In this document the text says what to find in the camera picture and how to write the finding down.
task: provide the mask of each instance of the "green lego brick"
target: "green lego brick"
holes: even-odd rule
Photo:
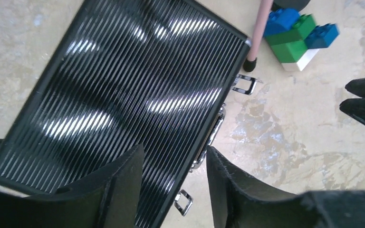
[[[299,18],[299,20],[295,24],[293,24],[291,30],[267,36],[265,37],[265,39],[270,46],[298,40],[305,40],[315,27],[316,22],[314,21],[313,16],[311,14],[303,14]]]
[[[271,48],[280,63],[296,63],[307,51],[303,40],[272,45]]]

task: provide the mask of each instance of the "stained floor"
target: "stained floor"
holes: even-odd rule
[[[200,0],[250,34],[259,0]],[[81,0],[0,0],[0,138],[4,137]],[[365,127],[341,113],[344,86],[365,77],[365,0],[312,0],[302,11],[340,36],[303,72],[285,72],[265,42],[251,74],[251,96],[231,92],[214,146],[233,163],[280,189],[365,189]],[[186,217],[175,208],[164,228],[211,228],[206,167],[183,188],[194,198]]]

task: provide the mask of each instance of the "metal latch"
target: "metal latch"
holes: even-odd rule
[[[201,149],[201,151],[199,152],[199,154],[196,156],[194,162],[191,165],[190,168],[190,172],[192,172],[192,170],[195,170],[197,168],[199,168],[203,162],[203,160],[205,160],[206,157],[206,147],[210,146],[213,142],[213,140],[216,137],[216,134],[218,133],[221,124],[224,121],[224,117],[226,116],[226,109],[224,108],[226,106],[226,104],[223,104],[222,107],[220,108],[219,112],[218,112],[218,116],[216,118],[216,121],[213,124],[213,128],[211,130],[211,133],[209,134],[208,140],[206,141],[205,146]]]
[[[238,80],[239,79],[243,79],[243,80],[246,80],[246,81],[250,81],[251,82],[251,85],[249,87],[248,90],[245,90],[245,89],[240,89],[240,88],[237,88],[235,85],[237,84]],[[236,78],[236,81],[234,82],[234,86],[232,88],[232,90],[236,91],[236,92],[239,92],[241,94],[246,94],[246,95],[250,95],[254,92],[254,89],[255,89],[255,86],[257,85],[257,80],[253,77],[250,77],[250,76],[246,76],[246,75],[237,75],[237,78]]]
[[[180,204],[178,203],[181,195],[183,195],[188,200],[188,203],[184,208],[182,208],[180,206]],[[194,202],[194,199],[185,190],[181,189],[175,196],[174,206],[177,208],[177,210],[181,213],[182,216],[185,216],[188,213],[188,211],[190,210],[193,202]]]

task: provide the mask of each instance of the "pink stick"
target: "pink stick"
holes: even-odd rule
[[[261,0],[259,5],[257,20],[255,22],[254,32],[252,34],[251,50],[247,55],[247,60],[252,62],[257,58],[259,46],[261,45],[262,36],[264,35],[265,26],[268,21],[269,11],[272,7],[273,0]]]

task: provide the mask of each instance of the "toy block stack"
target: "toy block stack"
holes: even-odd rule
[[[271,12],[264,32],[264,38],[286,71],[302,71],[338,35],[336,24],[316,25],[313,15],[300,15],[295,9]]]

